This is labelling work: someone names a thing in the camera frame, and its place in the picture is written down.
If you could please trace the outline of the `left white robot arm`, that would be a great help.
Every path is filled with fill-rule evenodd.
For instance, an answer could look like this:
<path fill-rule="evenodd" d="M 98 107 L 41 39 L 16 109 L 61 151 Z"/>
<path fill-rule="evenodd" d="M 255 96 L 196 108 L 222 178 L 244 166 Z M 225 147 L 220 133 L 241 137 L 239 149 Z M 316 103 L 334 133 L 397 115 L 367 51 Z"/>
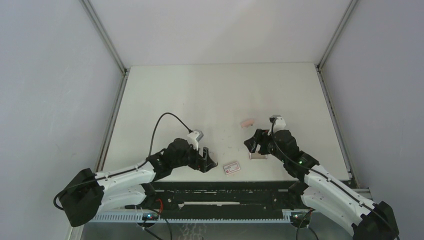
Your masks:
<path fill-rule="evenodd" d="M 199 150 L 187 140 L 176 138 L 133 166 L 108 172 L 81 170 L 54 197 L 53 205 L 65 212 L 72 227 L 79 227 L 104 211 L 130 205 L 153 207 L 157 196 L 152 183 L 168 177 L 174 169 L 189 167 L 206 173 L 217 165 L 207 147 Z"/>

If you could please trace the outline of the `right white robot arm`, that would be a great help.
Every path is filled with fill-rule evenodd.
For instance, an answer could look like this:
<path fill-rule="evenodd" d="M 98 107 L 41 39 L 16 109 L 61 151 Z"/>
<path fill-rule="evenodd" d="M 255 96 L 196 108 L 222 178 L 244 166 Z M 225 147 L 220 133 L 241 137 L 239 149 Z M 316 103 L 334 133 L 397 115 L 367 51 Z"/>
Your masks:
<path fill-rule="evenodd" d="M 375 203 L 334 178 L 311 155 L 300 150 L 289 130 L 257 129 L 244 141 L 250 153 L 272 155 L 298 181 L 290 188 L 289 203 L 308 208 L 331 219 L 354 240 L 397 240 L 399 229 L 393 209 Z"/>

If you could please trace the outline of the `pink white mini stapler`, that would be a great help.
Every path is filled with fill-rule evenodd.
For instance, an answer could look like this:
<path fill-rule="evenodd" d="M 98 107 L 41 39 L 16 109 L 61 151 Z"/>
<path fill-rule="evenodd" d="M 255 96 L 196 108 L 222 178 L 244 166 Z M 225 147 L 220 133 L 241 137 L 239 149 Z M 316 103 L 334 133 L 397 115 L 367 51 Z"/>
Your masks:
<path fill-rule="evenodd" d="M 255 124 L 255 120 L 253 118 L 251 119 L 247 119 L 243 122 L 240 123 L 240 127 L 243 128 L 248 128 L 250 126 L 253 126 Z"/>

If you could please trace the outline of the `red white staple box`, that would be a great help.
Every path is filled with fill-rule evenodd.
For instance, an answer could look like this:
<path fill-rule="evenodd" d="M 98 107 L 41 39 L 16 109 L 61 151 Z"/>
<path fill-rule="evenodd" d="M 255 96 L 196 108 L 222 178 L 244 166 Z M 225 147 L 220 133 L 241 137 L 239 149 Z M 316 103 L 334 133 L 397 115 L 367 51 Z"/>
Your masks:
<path fill-rule="evenodd" d="M 231 175 L 241 170 L 241 167 L 238 161 L 227 163 L 222 168 L 225 175 Z"/>

